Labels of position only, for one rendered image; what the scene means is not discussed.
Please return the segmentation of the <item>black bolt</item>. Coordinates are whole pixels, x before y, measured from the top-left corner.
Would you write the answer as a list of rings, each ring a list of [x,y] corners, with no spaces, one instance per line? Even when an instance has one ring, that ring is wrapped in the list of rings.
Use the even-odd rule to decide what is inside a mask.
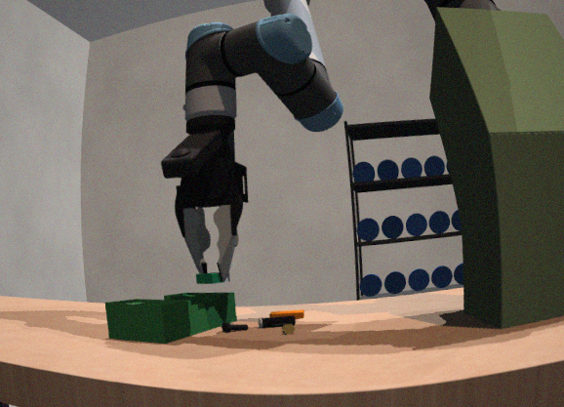
[[[229,323],[222,324],[222,330],[226,333],[230,333],[232,330],[248,330],[247,324],[230,325]]]

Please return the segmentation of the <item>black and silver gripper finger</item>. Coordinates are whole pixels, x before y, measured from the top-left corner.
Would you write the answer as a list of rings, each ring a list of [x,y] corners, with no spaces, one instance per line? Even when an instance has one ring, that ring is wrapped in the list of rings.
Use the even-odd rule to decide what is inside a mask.
[[[207,263],[204,260],[203,251],[205,252],[210,247],[211,237],[204,224],[204,210],[202,207],[196,209],[193,206],[193,201],[182,195],[180,185],[177,185],[176,188],[175,212],[182,237],[198,272],[207,273]]]
[[[230,180],[229,189],[227,193],[222,196],[222,204],[214,213],[214,223],[219,230],[217,247],[220,252],[220,257],[217,265],[222,281],[225,281],[229,273],[234,249],[238,245],[237,226],[242,210],[243,197],[238,188],[238,180]],[[237,237],[235,237],[235,235],[237,235]]]

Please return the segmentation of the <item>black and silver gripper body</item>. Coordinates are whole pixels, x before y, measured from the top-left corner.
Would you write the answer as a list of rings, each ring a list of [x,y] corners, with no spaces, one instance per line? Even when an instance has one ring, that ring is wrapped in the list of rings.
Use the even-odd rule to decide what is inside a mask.
[[[195,177],[181,179],[181,193],[193,200],[193,205],[198,208],[201,204],[202,208],[217,207],[222,204],[222,196],[227,193],[230,180],[235,179],[238,180],[239,191],[241,188],[243,202],[248,203],[247,167],[235,162],[235,119],[226,115],[204,115],[186,121],[188,134],[212,130],[221,131],[222,146]],[[228,161],[231,159],[234,161]]]

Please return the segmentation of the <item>green rack of bins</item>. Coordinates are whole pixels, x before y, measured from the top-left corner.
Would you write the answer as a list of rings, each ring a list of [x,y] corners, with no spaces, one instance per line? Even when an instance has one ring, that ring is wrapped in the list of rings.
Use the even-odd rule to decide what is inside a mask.
[[[181,293],[164,300],[109,302],[105,310],[110,339],[157,344],[237,321],[234,293]]]

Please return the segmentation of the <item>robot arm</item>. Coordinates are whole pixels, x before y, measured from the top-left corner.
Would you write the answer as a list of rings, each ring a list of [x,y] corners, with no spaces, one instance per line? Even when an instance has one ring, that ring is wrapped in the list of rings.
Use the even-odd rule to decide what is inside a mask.
[[[332,128],[343,105],[329,80],[310,0],[263,2],[269,12],[271,7],[271,17],[235,29],[203,23],[189,32],[185,120],[204,115],[235,119],[235,78],[257,73],[308,131]],[[220,130],[191,133],[161,161],[164,178],[196,176],[221,146]]]

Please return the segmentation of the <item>black battery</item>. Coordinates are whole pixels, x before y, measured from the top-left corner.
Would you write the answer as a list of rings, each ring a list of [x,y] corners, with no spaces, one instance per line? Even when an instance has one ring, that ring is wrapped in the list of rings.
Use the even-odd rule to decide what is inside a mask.
[[[291,316],[259,318],[260,328],[282,327],[285,324],[295,325],[296,324],[295,316],[291,315]]]

